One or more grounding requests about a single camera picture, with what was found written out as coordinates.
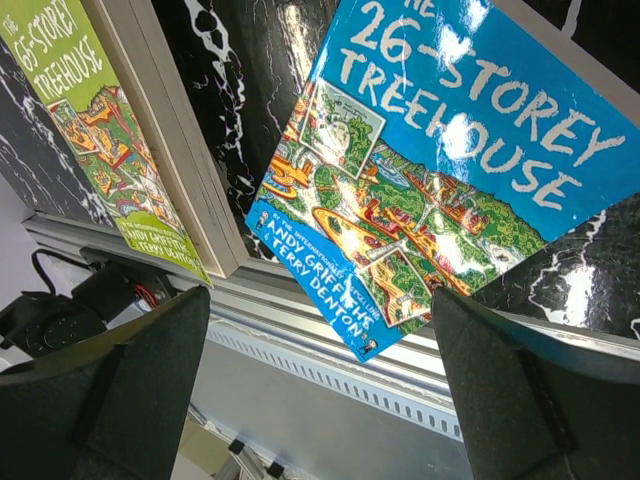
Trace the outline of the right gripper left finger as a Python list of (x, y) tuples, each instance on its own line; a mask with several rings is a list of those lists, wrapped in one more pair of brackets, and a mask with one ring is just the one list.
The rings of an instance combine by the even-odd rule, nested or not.
[(193, 287), (2, 371), (2, 478), (170, 478), (209, 316), (209, 290)]

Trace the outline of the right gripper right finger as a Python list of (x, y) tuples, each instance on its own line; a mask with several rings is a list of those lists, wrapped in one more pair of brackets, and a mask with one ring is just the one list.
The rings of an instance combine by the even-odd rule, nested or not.
[(446, 288), (432, 315), (474, 478), (638, 478), (638, 341)]

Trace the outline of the lime green 65-Storey Treehouse book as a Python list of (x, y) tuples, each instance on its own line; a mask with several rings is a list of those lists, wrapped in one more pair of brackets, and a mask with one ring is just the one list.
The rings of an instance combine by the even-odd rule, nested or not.
[(5, 1), (1, 37), (128, 247), (210, 282), (246, 259), (148, 1)]

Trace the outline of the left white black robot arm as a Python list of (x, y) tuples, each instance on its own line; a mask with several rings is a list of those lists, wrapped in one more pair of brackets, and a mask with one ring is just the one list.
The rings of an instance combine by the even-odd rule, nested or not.
[(95, 308), (57, 292), (38, 258), (40, 254), (80, 268), (84, 266), (52, 250), (37, 249), (31, 254), (31, 263), (47, 289), (23, 291), (1, 310), (1, 348), (16, 347), (35, 358), (100, 334), (107, 324)]

